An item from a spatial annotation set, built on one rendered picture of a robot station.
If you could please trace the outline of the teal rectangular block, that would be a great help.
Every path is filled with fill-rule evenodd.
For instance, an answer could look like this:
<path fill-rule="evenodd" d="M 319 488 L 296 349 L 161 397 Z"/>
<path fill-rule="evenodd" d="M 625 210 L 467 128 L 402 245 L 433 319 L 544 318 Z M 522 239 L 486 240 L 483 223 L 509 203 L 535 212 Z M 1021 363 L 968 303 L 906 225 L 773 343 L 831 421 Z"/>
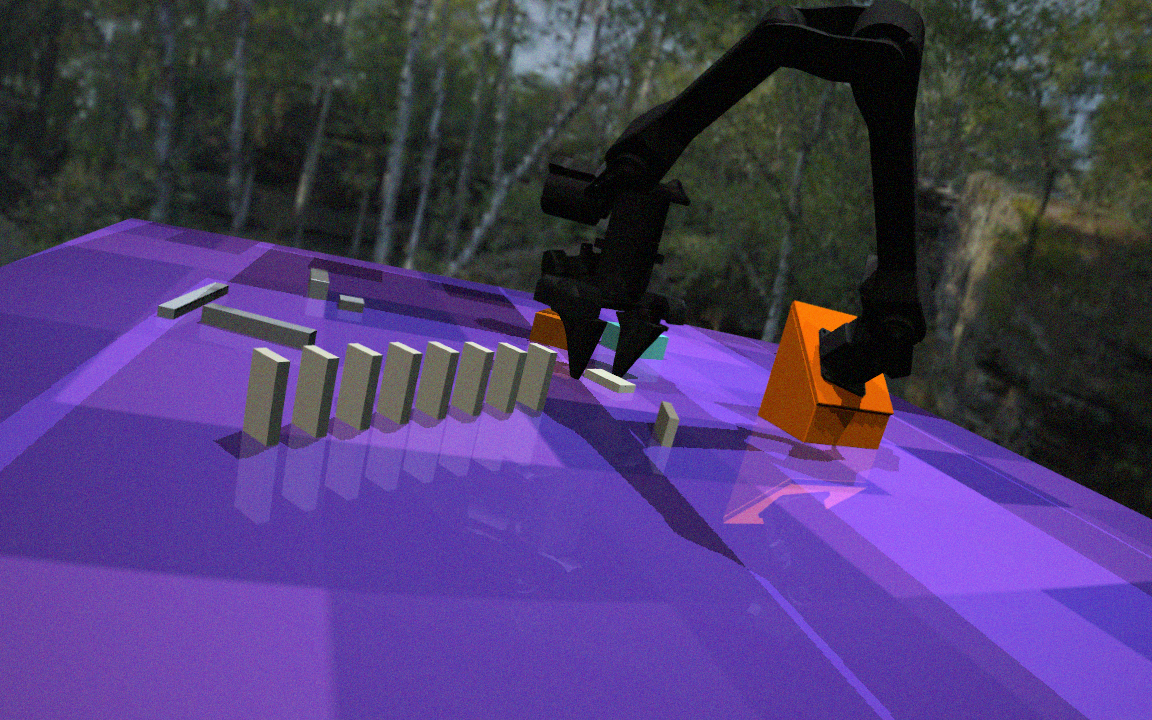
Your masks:
<path fill-rule="evenodd" d="M 602 332 L 602 342 L 600 342 L 600 344 L 613 348 L 613 350 L 616 351 L 617 340 L 620 340 L 620 323 L 607 323 Z M 660 336 L 646 348 L 646 351 L 641 355 L 641 359 L 664 361 L 668 342 L 669 338 L 667 338 L 666 334 L 660 334 Z"/>

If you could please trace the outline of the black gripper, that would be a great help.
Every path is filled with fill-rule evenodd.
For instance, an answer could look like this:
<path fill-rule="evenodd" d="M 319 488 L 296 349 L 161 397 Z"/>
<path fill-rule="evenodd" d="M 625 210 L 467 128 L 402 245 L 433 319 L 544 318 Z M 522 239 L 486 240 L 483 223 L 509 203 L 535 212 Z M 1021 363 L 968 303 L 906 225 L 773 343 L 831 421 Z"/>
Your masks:
<path fill-rule="evenodd" d="M 669 331 L 660 319 L 684 325 L 689 311 L 684 300 L 647 290 L 653 264 L 664 264 L 658 247 L 652 241 L 605 232 L 605 240 L 594 240 L 594 249 L 602 249 L 602 255 L 594 275 L 588 275 L 585 283 L 564 275 L 545 274 L 539 279 L 532 300 L 561 316 L 573 379 L 579 379 L 602 338 L 607 325 L 599 319 L 602 306 L 626 310 L 626 313 L 616 311 L 620 340 L 612 374 L 620 378 L 660 334 Z"/>

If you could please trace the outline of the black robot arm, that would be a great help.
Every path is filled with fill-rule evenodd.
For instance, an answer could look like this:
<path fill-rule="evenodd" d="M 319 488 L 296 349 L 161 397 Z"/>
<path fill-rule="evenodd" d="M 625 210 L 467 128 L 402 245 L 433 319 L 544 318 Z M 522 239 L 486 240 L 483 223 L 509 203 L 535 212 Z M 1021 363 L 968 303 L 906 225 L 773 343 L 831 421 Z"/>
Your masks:
<path fill-rule="evenodd" d="M 911 376 L 931 306 L 919 243 L 916 92 L 925 28 L 899 0 L 870 6 L 774 6 L 682 94 L 645 111 L 605 152 L 602 167 L 556 156 L 541 194 L 544 214 L 660 243 L 669 202 L 691 200 L 679 179 L 659 183 L 695 136 L 780 67 L 852 88 L 867 122 L 877 256 L 861 275 L 863 313 L 819 329 L 820 377 L 852 395 L 886 373 Z M 612 213 L 611 213 L 612 211 Z"/>

